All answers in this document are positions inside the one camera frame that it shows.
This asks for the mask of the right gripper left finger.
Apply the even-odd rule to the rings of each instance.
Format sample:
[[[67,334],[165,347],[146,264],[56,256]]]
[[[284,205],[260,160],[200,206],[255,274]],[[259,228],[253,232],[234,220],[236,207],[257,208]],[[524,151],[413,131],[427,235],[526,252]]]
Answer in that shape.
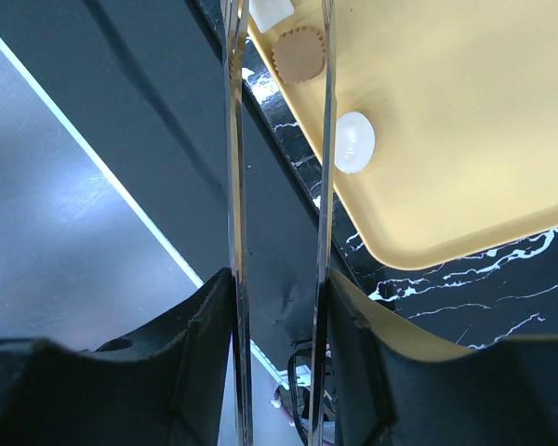
[[[213,445],[233,317],[219,270],[100,348],[0,338],[0,445]]]

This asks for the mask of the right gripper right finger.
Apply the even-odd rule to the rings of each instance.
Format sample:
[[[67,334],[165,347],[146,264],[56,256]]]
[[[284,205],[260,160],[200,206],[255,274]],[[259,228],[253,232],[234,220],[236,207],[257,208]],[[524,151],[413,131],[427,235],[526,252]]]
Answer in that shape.
[[[558,445],[558,335],[465,348],[332,271],[329,344],[347,445]]]

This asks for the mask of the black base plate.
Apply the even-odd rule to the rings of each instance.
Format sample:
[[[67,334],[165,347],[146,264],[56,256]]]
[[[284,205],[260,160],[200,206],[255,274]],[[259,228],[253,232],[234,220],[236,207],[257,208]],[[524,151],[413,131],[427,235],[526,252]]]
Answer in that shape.
[[[221,47],[192,1],[0,1],[0,37],[194,271],[229,262]],[[317,216],[243,99],[250,331],[312,335]]]

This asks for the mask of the white round chocolate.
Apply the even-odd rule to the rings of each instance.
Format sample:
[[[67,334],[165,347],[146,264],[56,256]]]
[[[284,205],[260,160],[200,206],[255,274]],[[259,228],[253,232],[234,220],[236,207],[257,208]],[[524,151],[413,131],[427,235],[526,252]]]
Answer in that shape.
[[[376,134],[368,118],[358,111],[341,115],[336,122],[335,166],[345,174],[362,171],[372,158]]]

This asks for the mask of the brown round chocolate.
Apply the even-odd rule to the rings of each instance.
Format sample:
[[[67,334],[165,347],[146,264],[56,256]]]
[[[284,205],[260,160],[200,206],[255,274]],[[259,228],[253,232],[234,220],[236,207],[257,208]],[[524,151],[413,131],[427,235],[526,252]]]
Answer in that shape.
[[[309,81],[325,66],[326,46],[320,30],[303,26],[282,33],[272,47],[272,62],[281,80],[290,85]]]

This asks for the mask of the white rectangular chocolate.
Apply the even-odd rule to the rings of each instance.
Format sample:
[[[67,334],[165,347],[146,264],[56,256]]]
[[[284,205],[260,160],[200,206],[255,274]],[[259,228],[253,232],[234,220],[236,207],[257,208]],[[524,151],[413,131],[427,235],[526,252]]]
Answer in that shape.
[[[266,33],[295,12],[290,0],[251,0],[249,9],[250,15],[261,33]]]

